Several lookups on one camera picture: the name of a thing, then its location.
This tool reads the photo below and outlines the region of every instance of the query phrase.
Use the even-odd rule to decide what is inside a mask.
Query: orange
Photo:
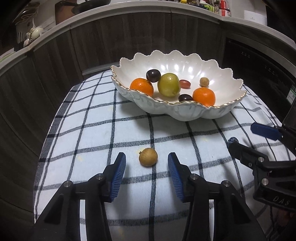
[[[151,82],[143,78],[134,79],[130,85],[130,89],[139,90],[149,96],[152,96],[154,92]]]
[[[211,106],[215,104],[215,93],[209,88],[201,87],[197,88],[192,95],[194,101],[203,104],[204,106]]]

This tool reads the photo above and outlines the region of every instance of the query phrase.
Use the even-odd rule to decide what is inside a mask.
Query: pan
[[[91,1],[85,1],[83,3],[77,4],[67,1],[61,1],[60,4],[63,6],[73,6],[71,12],[75,15],[88,11],[90,9],[101,7],[108,5],[111,2],[111,0],[91,0]]]

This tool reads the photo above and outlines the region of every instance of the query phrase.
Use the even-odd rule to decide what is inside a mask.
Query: dark wood cabinet
[[[203,60],[222,63],[225,34],[220,24],[202,18],[172,13],[172,50],[197,53]]]
[[[71,29],[80,69],[132,59],[141,52],[171,51],[170,14],[129,13],[95,20]]]
[[[111,16],[71,29],[80,69],[132,59],[153,50],[222,61],[225,34],[219,23],[176,13],[142,12]]]
[[[58,109],[69,90],[83,81],[70,30],[34,50],[32,59],[47,96]]]
[[[0,77],[0,113],[38,156],[55,112],[31,58],[24,58]]]
[[[1,115],[0,126],[0,237],[26,240],[33,225],[33,184],[39,157]]]

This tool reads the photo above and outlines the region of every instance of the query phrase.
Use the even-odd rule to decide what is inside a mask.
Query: white ceramic bowl
[[[121,58],[119,67],[111,66],[112,81],[119,93],[135,102],[142,110],[151,114],[168,114],[179,121],[191,121],[199,117],[215,119],[231,111],[246,95],[242,91],[242,79],[232,77],[232,69],[221,69],[216,60],[204,61],[198,54],[182,55],[174,50],[164,54],[155,50],[151,55],[136,53],[132,60]],[[200,87],[200,78],[210,80],[209,88],[214,91],[216,102],[214,106],[206,107],[195,101],[178,102],[178,96],[167,98],[157,89],[157,83],[152,83],[152,97],[137,90],[130,90],[131,82],[136,78],[146,78],[146,72],[158,69],[161,74],[174,73],[179,80],[188,80],[190,89],[181,89],[180,94],[189,94]]]

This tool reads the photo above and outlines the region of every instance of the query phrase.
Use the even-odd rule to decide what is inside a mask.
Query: checkered tablecloth
[[[38,164],[35,220],[65,180],[87,181],[103,172],[119,152],[126,154],[126,170],[118,197],[106,203],[114,241],[181,240],[189,204],[181,203],[168,171],[168,154],[207,181],[229,180],[258,218],[271,240],[276,210],[252,198],[251,169],[233,160],[226,141],[235,136],[241,144],[267,154],[270,160],[295,159],[279,141],[253,135],[258,122],[281,125],[248,87],[247,96],[227,115],[215,119],[180,122],[167,115],[151,115],[122,97],[106,71],[76,85],[58,110],[45,140]],[[139,163],[139,152],[152,147],[158,162],[152,168]],[[210,232],[213,232],[213,202],[210,201]],[[86,240],[84,202],[81,202],[81,240]]]

